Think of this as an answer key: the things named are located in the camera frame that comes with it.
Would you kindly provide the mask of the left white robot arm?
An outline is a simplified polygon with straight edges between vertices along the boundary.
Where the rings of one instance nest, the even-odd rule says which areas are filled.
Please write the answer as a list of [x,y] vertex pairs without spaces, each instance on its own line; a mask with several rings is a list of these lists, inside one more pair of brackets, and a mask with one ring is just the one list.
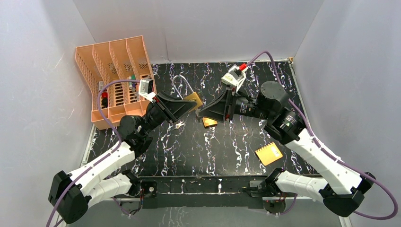
[[149,133],[163,122],[175,123],[202,105],[197,93],[180,99],[165,92],[150,93],[145,113],[125,115],[115,128],[118,142],[105,153],[69,173],[61,170],[52,180],[48,201],[53,209],[47,221],[51,225],[58,213],[63,222],[79,220],[93,205],[120,194],[139,195],[141,184],[135,174],[125,171],[115,177],[109,175],[144,154],[152,137]]

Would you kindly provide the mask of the brass padlock long shackle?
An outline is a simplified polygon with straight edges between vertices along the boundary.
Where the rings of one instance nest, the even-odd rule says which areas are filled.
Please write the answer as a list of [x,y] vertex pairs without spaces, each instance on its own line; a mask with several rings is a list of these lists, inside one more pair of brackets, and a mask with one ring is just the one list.
[[[186,97],[182,97],[179,89],[176,87],[175,85],[175,81],[177,79],[180,79],[183,83],[186,84],[187,88],[189,89],[189,93]],[[194,101],[196,103],[195,107],[193,107],[189,112],[198,109],[199,107],[201,107],[203,105],[202,100],[200,99],[199,95],[192,89],[191,85],[189,84],[188,80],[182,76],[182,75],[176,75],[172,78],[172,82],[171,82],[172,87],[174,88],[174,90],[177,92],[178,96],[182,99],[182,100],[186,100],[186,101]]]

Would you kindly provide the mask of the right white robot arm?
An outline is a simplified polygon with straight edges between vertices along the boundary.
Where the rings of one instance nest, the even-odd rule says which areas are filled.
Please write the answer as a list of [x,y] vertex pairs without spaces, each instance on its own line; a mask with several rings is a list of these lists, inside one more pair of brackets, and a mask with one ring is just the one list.
[[307,161],[320,177],[295,175],[277,168],[257,190],[273,196],[283,192],[306,196],[322,202],[336,215],[348,217],[362,203],[365,193],[372,187],[372,180],[324,154],[310,137],[300,116],[286,107],[288,100],[289,95],[275,81],[263,83],[255,99],[227,87],[199,114],[218,122],[231,120],[235,114],[265,120],[265,131]]

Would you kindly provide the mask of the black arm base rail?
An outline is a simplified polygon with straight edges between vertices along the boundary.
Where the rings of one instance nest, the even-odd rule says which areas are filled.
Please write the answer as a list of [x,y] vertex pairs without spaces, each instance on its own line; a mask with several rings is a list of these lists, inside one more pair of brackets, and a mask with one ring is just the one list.
[[97,203],[118,196],[139,199],[140,209],[163,207],[265,208],[285,213],[287,198],[306,197],[324,203],[336,215],[337,195],[317,175],[295,175],[276,169],[270,176],[156,176],[138,177],[127,170],[108,178],[73,179],[58,173],[53,180],[49,202],[68,224],[76,222]]

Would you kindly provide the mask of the silver key bunch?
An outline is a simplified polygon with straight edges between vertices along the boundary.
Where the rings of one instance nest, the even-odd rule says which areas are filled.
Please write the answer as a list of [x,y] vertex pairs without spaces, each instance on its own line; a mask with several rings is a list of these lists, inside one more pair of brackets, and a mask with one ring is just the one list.
[[184,122],[179,122],[175,125],[175,129],[179,129],[180,127],[184,126],[185,123]]

